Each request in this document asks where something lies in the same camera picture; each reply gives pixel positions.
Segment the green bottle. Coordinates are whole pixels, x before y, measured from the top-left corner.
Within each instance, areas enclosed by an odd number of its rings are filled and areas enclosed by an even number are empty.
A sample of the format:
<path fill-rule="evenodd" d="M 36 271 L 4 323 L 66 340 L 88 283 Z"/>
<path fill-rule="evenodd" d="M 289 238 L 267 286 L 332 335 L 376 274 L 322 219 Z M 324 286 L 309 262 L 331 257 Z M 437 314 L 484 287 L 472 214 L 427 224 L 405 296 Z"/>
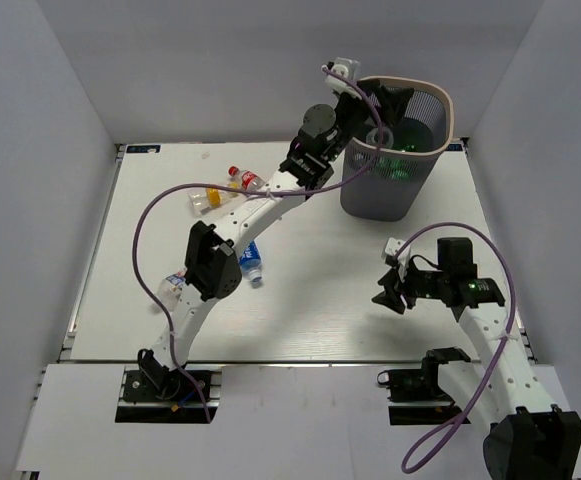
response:
<path fill-rule="evenodd" d="M 395 172 L 392 179 L 411 182 L 414 181 L 421 169 L 422 161 L 419 157 L 395 157 L 393 165 Z"/>
<path fill-rule="evenodd" d="M 377 157 L 373 161 L 373 165 L 369 170 L 369 173 L 377 178 L 381 179 L 392 179 L 395 172 L 395 167 L 393 165 L 393 159 L 390 157 Z"/>

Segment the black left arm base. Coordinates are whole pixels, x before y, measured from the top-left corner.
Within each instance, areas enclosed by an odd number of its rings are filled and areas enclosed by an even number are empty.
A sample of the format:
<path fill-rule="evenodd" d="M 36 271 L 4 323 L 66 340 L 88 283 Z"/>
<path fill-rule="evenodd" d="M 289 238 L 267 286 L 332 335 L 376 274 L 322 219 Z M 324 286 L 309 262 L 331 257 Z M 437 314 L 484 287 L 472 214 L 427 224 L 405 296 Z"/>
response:
<path fill-rule="evenodd" d="M 183 375 L 141 349 L 137 366 L 124 372 L 116 407 L 118 424 L 204 425 L 219 406 L 220 373 L 192 370 Z"/>

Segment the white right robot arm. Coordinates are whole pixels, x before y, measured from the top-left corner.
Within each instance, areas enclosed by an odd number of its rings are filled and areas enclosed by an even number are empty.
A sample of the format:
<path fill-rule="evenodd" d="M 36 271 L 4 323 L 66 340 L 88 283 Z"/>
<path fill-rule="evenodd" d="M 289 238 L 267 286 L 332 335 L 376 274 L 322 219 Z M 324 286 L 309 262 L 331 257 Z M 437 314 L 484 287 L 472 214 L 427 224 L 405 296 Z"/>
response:
<path fill-rule="evenodd" d="M 402 314 L 417 300 L 439 300 L 470 340 L 479 372 L 461 349 L 430 350 L 421 384 L 431 397 L 449 396 L 484 436 L 483 458 L 493 479 L 572 479 L 581 448 L 581 419 L 563 410 L 544 388 L 509 319 L 503 294 L 481 278 L 465 237 L 437 242 L 437 262 L 421 270 L 402 240 L 387 240 L 388 272 L 374 303 Z"/>

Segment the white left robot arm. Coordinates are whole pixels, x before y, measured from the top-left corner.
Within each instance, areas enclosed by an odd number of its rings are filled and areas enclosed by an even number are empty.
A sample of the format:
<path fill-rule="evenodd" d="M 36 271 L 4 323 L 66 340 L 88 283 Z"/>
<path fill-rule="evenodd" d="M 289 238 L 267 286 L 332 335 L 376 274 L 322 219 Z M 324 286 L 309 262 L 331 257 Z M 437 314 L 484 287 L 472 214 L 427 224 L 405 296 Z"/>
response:
<path fill-rule="evenodd" d="M 183 369 L 191 344 L 211 309 L 238 288 L 238 260 L 248 244 L 325 185 L 332 162 L 364 127 L 395 127 L 413 94 L 411 88 L 391 90 L 378 80 L 337 89 L 335 106 L 317 104 L 306 111 L 286 159 L 261 189 L 215 222 L 191 227 L 181 294 L 175 309 L 166 313 L 168 328 L 152 348 L 138 354 L 147 387 L 158 398 L 172 398 L 181 379 L 193 379 Z"/>

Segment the black label clear bottle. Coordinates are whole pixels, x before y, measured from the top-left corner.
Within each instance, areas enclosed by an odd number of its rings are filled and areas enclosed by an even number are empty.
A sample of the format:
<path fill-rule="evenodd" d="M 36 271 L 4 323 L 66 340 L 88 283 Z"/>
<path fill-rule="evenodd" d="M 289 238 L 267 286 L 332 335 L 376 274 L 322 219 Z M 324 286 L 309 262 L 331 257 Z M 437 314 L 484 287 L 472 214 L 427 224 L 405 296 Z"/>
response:
<path fill-rule="evenodd" d="M 380 145 L 382 150 L 391 150 L 394 145 L 394 133 L 386 126 L 383 126 L 382 129 L 373 127 L 368 130 L 363 140 L 372 147 Z"/>

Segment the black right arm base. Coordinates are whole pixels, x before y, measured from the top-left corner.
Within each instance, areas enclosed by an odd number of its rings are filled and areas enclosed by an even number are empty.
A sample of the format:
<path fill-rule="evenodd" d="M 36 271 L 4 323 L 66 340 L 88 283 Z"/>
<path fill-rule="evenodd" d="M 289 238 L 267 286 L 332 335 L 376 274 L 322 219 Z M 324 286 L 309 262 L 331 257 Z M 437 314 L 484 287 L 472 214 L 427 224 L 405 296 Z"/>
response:
<path fill-rule="evenodd" d="M 439 367 L 452 362 L 470 361 L 471 358 L 460 348 L 440 348 L 428 350 L 419 368 L 379 372 L 377 385 L 389 391 L 390 425 L 436 426 L 460 414 L 461 408 L 439 386 Z"/>

